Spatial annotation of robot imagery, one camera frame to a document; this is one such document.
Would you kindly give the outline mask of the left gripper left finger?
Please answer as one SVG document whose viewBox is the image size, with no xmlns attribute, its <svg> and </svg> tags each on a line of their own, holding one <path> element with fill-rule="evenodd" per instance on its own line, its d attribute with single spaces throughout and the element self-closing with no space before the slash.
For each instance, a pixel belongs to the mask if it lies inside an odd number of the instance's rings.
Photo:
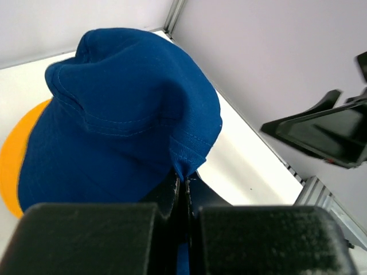
<svg viewBox="0 0 367 275">
<path fill-rule="evenodd" d="M 20 219 L 2 274 L 175 274 L 180 181 L 137 203 L 42 203 Z"/>
</svg>

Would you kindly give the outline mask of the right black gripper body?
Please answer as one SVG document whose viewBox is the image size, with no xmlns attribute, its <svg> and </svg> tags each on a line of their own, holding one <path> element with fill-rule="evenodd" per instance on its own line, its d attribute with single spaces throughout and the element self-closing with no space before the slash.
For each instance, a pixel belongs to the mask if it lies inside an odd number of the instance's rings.
<svg viewBox="0 0 367 275">
<path fill-rule="evenodd" d="M 367 76 L 366 76 L 366 65 L 367 65 L 367 52 L 363 52 L 355 57 L 355 62 L 359 71 L 359 74 L 364 81 L 365 88 L 361 92 L 360 95 L 355 97 L 348 98 L 345 103 L 353 103 L 358 102 L 361 100 L 366 100 L 366 82 L 367 82 Z"/>
</svg>

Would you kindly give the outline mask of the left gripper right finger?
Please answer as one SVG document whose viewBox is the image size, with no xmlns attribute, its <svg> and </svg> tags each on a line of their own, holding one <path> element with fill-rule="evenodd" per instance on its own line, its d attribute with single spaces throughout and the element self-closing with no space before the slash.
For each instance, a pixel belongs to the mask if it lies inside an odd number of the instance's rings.
<svg viewBox="0 0 367 275">
<path fill-rule="evenodd" d="M 191 274 L 357 274 L 342 230 L 315 206 L 232 206 L 185 182 Z"/>
</svg>

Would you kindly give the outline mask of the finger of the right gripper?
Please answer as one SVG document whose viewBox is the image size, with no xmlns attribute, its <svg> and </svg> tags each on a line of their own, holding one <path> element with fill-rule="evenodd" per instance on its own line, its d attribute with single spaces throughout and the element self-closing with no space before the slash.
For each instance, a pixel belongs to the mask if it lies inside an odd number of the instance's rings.
<svg viewBox="0 0 367 275">
<path fill-rule="evenodd" d="M 341 93 L 342 92 L 337 89 L 328 91 L 314 106 L 304 111 L 304 114 L 309 115 L 334 108 Z"/>
<path fill-rule="evenodd" d="M 366 162 L 365 101 L 277 119 L 263 124 L 260 130 L 335 166 L 350 169 Z"/>
</svg>

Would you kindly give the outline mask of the blue bucket hat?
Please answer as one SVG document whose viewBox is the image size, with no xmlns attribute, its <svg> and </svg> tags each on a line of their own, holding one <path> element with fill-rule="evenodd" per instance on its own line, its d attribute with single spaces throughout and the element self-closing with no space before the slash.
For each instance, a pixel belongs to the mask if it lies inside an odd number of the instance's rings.
<svg viewBox="0 0 367 275">
<path fill-rule="evenodd" d="M 47 67 L 45 81 L 51 102 L 29 136 L 18 180 L 23 216 L 42 203 L 137 203 L 174 172 L 176 273 L 188 274 L 182 183 L 222 129 L 217 93 L 201 69 L 154 33 L 95 29 L 73 57 Z"/>
</svg>

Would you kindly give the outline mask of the yellow bucket hat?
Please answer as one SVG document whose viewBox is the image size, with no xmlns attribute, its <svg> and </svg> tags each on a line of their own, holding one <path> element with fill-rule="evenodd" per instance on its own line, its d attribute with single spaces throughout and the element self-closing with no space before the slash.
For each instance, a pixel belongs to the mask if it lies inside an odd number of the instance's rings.
<svg viewBox="0 0 367 275">
<path fill-rule="evenodd" d="M 1 148 L 1 198 L 16 218 L 23 216 L 18 199 L 18 180 L 29 136 L 50 102 L 51 100 L 46 100 L 25 114 L 11 130 Z"/>
</svg>

